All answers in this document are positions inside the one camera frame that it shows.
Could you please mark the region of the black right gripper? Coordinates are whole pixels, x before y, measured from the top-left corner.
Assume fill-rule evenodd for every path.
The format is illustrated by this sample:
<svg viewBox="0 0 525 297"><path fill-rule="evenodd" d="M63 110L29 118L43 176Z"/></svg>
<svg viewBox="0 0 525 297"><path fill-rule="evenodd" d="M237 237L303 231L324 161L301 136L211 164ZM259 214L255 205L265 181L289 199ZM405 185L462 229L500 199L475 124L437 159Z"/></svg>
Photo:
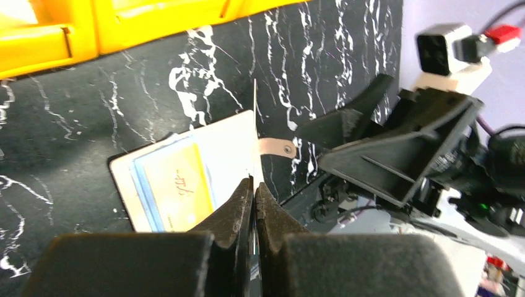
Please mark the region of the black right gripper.
<svg viewBox="0 0 525 297"><path fill-rule="evenodd" d="M524 236L524 126L503 127L483 143L478 98L434 88L402 95L386 131L328 151L321 169L435 217L436 193L452 188L460 197L450 202L476 230Z"/></svg>

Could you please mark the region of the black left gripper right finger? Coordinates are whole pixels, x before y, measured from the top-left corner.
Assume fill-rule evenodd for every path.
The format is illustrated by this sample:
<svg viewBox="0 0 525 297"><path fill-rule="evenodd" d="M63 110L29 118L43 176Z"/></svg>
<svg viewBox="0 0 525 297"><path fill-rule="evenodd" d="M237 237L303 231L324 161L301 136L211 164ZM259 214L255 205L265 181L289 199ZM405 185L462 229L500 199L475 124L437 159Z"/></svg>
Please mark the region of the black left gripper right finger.
<svg viewBox="0 0 525 297"><path fill-rule="evenodd" d="M462 296L427 236L314 233L264 183L254 205L263 296Z"/></svg>

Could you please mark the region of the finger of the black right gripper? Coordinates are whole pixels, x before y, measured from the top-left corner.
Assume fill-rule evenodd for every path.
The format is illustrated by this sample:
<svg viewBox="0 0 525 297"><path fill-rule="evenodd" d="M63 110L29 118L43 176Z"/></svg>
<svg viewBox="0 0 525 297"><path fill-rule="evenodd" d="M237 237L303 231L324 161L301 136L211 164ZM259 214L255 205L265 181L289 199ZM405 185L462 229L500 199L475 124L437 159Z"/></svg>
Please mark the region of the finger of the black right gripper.
<svg viewBox="0 0 525 297"><path fill-rule="evenodd" d="M352 101L299 125L295 135L325 149L360 139L393 80L387 74L377 75Z"/></svg>

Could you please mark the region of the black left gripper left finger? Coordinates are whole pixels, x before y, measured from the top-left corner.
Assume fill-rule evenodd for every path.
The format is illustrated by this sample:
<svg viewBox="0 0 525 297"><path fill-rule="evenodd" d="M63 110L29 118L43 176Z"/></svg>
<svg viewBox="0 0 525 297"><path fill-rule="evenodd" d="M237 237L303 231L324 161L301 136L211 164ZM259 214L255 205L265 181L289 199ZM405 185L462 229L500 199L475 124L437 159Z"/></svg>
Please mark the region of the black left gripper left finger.
<svg viewBox="0 0 525 297"><path fill-rule="evenodd" d="M60 236L24 296L247 296L253 179L187 232Z"/></svg>

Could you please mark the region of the beige leather card holder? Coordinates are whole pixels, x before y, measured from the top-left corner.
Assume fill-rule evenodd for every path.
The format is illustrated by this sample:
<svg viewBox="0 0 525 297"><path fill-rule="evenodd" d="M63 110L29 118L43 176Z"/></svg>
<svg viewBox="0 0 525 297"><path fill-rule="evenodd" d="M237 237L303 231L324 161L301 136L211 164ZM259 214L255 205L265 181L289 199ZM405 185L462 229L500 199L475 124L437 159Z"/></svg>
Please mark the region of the beige leather card holder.
<svg viewBox="0 0 525 297"><path fill-rule="evenodd" d="M242 179L263 181L263 155L296 157L291 140L259 138L254 118L244 111L112 159L109 169L134 230L188 231Z"/></svg>

